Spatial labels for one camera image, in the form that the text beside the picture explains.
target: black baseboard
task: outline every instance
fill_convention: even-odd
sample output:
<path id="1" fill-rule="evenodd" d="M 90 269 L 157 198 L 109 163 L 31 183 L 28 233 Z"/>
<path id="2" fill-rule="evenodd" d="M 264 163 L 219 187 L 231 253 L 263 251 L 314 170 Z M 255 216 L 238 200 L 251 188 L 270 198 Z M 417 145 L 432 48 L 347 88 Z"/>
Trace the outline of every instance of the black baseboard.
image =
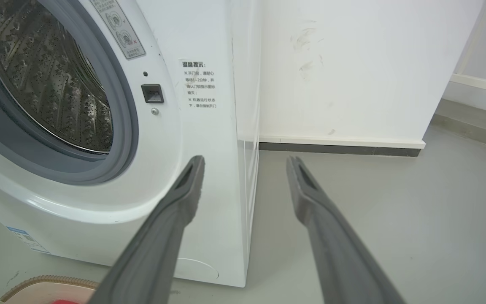
<path id="1" fill-rule="evenodd" d="M 407 157 L 417 157 L 421 151 L 421 149 L 406 148 L 330 146 L 326 144 L 281 144 L 274 142 L 261 142 L 260 150 Z"/>

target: washing machine drum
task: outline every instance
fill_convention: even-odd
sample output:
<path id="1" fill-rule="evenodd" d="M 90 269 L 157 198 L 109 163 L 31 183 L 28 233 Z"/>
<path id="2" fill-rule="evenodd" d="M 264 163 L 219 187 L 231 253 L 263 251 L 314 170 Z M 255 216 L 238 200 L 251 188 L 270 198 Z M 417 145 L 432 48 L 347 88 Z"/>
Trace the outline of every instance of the washing machine drum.
<path id="1" fill-rule="evenodd" d="M 137 146 L 129 84 L 83 7 L 51 11 L 0 0 L 0 154 L 54 181 L 108 181 Z"/>

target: white washing machine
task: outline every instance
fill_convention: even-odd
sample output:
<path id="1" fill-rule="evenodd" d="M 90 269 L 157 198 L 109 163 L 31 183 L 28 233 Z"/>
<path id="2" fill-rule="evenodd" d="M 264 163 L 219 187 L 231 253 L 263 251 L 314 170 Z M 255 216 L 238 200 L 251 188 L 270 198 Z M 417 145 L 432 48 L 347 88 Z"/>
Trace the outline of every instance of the white washing machine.
<path id="1" fill-rule="evenodd" d="M 260 19 L 258 0 L 0 0 L 0 222 L 112 265 L 203 155 L 175 276 L 243 287 Z"/>

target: blue and white sticker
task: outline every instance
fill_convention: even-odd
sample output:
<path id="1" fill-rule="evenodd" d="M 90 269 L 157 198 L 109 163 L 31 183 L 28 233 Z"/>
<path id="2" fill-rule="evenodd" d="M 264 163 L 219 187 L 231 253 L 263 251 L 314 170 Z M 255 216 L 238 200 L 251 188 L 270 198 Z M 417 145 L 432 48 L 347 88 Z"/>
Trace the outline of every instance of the blue and white sticker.
<path id="1" fill-rule="evenodd" d="M 29 235 L 24 230 L 21 229 L 16 229 L 12 227 L 7 227 L 12 233 L 14 233 L 22 242 L 24 242 L 26 245 L 31 248 L 31 250 L 38 251 L 38 252 L 44 252 L 44 253 L 49 253 L 48 250 L 46 250 L 43 246 L 41 246 L 35 239 Z"/>

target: gray floor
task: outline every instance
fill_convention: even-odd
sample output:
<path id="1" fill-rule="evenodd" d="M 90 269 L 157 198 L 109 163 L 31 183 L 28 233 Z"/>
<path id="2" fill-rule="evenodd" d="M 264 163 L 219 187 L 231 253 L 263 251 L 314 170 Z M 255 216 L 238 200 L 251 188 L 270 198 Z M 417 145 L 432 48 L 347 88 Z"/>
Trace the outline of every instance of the gray floor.
<path id="1" fill-rule="evenodd" d="M 418 158 L 300 156 L 409 304 L 486 303 L 486 146 L 431 128 Z M 285 159 L 261 152 L 244 289 L 175 280 L 171 304 L 321 303 Z M 0 296 L 41 274 L 102 279 L 107 268 L 28 250 L 0 224 Z"/>

